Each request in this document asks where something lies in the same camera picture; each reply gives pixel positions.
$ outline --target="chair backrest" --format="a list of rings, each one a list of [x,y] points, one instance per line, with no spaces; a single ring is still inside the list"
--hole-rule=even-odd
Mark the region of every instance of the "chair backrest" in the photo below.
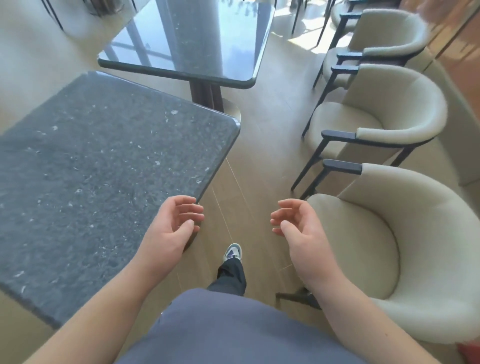
[[[342,103],[370,113],[383,126],[358,128],[359,139],[389,144],[432,139],[447,118],[440,88],[421,73],[399,66],[361,64]]]
[[[428,26],[418,14],[365,9],[348,48],[365,56],[401,57],[422,51],[428,39]]]
[[[338,197],[376,213],[395,236],[400,278],[378,302],[403,329],[442,343],[480,334],[480,221],[455,192],[417,172],[363,164]]]

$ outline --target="black pants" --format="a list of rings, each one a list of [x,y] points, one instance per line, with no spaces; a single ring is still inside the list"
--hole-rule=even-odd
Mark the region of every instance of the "black pants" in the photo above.
[[[236,294],[243,296],[247,288],[247,280],[243,273],[241,261],[237,258],[227,259],[218,268],[216,280],[207,287],[209,291]]]

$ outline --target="red object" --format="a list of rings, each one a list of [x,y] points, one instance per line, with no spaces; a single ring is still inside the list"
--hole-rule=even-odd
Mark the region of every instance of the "red object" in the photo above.
[[[468,364],[480,364],[480,342],[457,344],[458,351],[465,357]]]

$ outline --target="granite tabletop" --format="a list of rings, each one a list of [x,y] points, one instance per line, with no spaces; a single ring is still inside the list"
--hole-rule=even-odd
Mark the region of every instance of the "granite tabletop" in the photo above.
[[[257,1],[151,0],[98,55],[98,64],[250,88],[274,11]]]
[[[168,196],[200,199],[239,132],[220,112],[82,74],[0,136],[0,288],[61,326]]]

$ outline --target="sneaker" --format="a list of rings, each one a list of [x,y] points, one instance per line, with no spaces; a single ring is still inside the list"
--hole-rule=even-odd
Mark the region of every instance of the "sneaker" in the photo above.
[[[223,261],[227,261],[228,259],[237,258],[241,261],[241,247],[238,244],[230,244],[227,251],[223,255]]]

